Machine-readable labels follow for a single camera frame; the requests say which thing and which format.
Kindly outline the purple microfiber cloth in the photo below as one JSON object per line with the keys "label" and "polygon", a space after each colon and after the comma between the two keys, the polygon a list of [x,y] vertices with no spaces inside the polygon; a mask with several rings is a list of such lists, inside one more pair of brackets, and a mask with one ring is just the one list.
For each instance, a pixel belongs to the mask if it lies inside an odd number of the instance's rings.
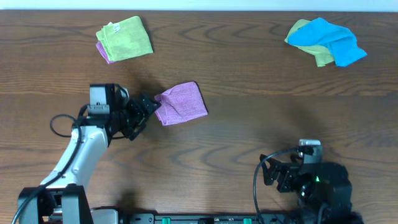
{"label": "purple microfiber cloth", "polygon": [[161,104],[155,113],[163,126],[184,123],[208,114],[196,82],[176,85],[156,95],[155,100]]}

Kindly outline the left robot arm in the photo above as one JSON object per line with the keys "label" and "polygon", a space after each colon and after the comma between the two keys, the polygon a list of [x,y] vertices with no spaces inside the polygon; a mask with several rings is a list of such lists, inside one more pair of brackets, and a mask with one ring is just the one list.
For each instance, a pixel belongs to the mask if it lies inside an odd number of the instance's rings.
{"label": "left robot arm", "polygon": [[85,189],[94,169],[116,133],[134,140],[145,128],[160,102],[141,94],[90,92],[90,102],[71,117],[70,142],[51,173],[37,187],[19,194],[13,223],[119,223],[115,208],[90,208]]}

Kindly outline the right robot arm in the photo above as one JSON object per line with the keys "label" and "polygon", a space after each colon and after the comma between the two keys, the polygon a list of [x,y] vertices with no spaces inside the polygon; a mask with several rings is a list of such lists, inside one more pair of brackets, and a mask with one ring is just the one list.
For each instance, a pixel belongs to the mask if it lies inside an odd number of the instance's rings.
{"label": "right robot arm", "polygon": [[364,223],[361,215],[352,211],[353,187],[345,166],[302,152],[292,154],[290,160],[271,157],[261,165],[265,185],[276,181],[280,193],[293,192],[298,197],[299,208],[276,223]]}

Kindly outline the folded green cloth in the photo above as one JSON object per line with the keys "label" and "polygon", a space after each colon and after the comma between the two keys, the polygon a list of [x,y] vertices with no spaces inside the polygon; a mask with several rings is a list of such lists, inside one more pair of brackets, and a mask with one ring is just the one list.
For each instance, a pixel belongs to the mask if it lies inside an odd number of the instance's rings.
{"label": "folded green cloth", "polygon": [[154,52],[139,16],[109,23],[96,32],[96,37],[110,62],[140,57]]}

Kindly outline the folded purple cloth underneath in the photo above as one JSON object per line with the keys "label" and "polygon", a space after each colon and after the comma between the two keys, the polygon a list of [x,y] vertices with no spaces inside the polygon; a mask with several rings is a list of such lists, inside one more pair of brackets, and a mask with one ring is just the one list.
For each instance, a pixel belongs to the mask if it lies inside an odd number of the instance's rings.
{"label": "folded purple cloth underneath", "polygon": [[114,61],[112,61],[112,60],[110,60],[108,58],[108,54],[106,53],[106,51],[105,51],[105,49],[104,49],[104,47],[103,47],[103,45],[102,45],[102,43],[100,41],[98,41],[96,43],[96,48],[97,48],[98,52],[101,54],[101,56],[105,59],[107,64],[114,63]]}

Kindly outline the crumpled green cloth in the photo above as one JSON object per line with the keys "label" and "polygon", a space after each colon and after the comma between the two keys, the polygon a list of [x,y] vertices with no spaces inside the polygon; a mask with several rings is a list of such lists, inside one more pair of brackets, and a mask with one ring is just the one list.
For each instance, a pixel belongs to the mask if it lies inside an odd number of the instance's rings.
{"label": "crumpled green cloth", "polygon": [[[307,25],[310,21],[305,19],[298,20],[292,28],[289,30],[287,37],[284,39],[284,42],[288,44],[289,37],[297,32],[300,28]],[[317,67],[324,67],[325,65],[332,63],[335,61],[334,57],[328,50],[328,48],[322,45],[312,45],[312,46],[295,46],[296,48],[313,55],[315,57],[315,61]]]}

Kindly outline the blue microfiber cloth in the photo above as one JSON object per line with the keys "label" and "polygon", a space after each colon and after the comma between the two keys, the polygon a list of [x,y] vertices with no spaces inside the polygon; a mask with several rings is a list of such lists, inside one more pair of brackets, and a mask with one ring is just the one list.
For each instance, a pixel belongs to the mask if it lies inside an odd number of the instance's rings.
{"label": "blue microfiber cloth", "polygon": [[346,27],[331,24],[319,17],[310,21],[289,37],[291,46],[322,45],[334,57],[336,66],[347,67],[367,56],[358,47],[356,36]]}

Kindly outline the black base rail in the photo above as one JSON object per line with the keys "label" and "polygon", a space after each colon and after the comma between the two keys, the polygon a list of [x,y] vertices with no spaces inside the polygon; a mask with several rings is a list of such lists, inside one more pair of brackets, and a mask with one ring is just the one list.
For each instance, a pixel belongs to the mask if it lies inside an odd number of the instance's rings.
{"label": "black base rail", "polygon": [[91,212],[94,224],[258,224],[255,215],[120,215],[115,210]]}

